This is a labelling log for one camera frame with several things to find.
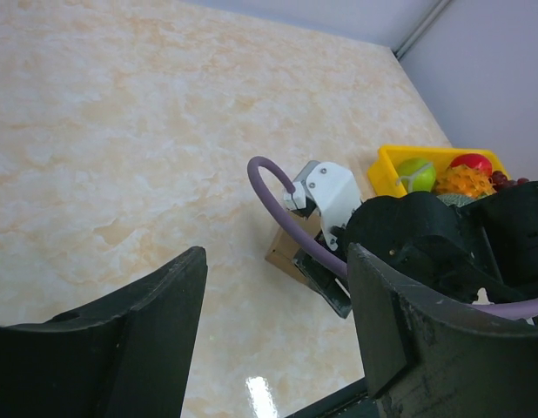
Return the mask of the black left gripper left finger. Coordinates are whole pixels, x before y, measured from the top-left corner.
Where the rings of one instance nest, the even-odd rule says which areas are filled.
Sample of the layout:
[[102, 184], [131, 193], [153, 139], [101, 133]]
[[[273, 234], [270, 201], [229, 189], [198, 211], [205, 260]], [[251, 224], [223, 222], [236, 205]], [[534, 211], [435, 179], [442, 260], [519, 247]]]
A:
[[0, 417], [178, 417], [208, 267], [194, 246], [44, 323], [0, 326]]

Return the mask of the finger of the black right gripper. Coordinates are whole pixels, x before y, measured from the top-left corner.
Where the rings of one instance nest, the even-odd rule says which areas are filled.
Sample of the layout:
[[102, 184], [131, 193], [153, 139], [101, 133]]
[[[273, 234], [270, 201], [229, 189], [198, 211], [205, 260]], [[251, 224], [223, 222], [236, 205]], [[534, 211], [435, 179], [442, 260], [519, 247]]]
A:
[[302, 249], [299, 249], [293, 257], [293, 264], [306, 278], [307, 286], [321, 296], [341, 319], [346, 319], [352, 312], [346, 282], [336, 277]]

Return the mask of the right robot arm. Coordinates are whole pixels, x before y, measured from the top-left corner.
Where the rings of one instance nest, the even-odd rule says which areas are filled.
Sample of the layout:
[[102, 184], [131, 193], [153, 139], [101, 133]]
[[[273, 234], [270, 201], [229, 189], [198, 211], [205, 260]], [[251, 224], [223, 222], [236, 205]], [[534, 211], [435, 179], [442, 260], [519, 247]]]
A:
[[461, 303], [475, 303], [484, 289], [485, 312], [538, 318], [538, 181], [482, 199], [454, 192], [374, 197], [332, 229], [335, 250], [322, 233], [296, 227], [293, 262], [342, 319], [352, 311], [346, 256], [353, 244]]

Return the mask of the brown cardboard box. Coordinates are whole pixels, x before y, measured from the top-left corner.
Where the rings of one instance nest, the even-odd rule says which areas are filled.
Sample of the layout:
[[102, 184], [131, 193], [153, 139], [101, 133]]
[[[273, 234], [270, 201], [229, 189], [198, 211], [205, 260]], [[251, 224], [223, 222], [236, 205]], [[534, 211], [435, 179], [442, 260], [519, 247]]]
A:
[[[292, 212], [287, 212], [287, 214], [311, 238], [320, 232], [320, 219], [316, 212], [309, 218], [300, 217]], [[299, 250], [300, 245], [282, 227], [279, 227], [268, 247], [265, 260], [292, 279], [308, 287], [308, 278], [293, 263]]]

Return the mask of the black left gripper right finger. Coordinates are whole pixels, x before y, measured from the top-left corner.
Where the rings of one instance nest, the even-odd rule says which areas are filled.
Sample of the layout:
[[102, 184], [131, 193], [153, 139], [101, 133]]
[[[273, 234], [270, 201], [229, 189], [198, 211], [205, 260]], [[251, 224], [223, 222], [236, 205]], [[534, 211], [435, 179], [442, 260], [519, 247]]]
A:
[[381, 417], [538, 417], [538, 326], [452, 300], [357, 244], [347, 278]]

